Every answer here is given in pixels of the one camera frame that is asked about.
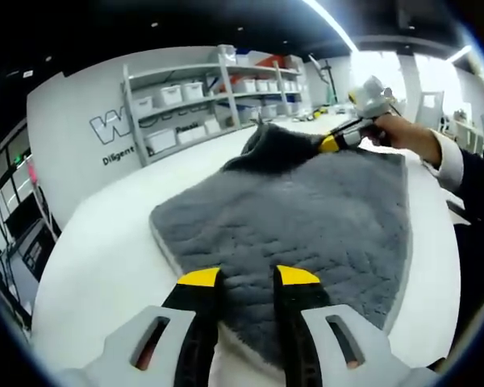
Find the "person's right hand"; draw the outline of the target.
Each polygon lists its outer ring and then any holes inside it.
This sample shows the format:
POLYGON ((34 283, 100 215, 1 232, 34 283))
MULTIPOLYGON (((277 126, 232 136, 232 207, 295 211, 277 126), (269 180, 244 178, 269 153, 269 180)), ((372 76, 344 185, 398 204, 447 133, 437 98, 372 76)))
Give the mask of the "person's right hand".
POLYGON ((440 166, 441 146, 432 130, 392 114, 384 114, 374 123, 386 133, 393 148, 408 149, 432 166, 440 166))

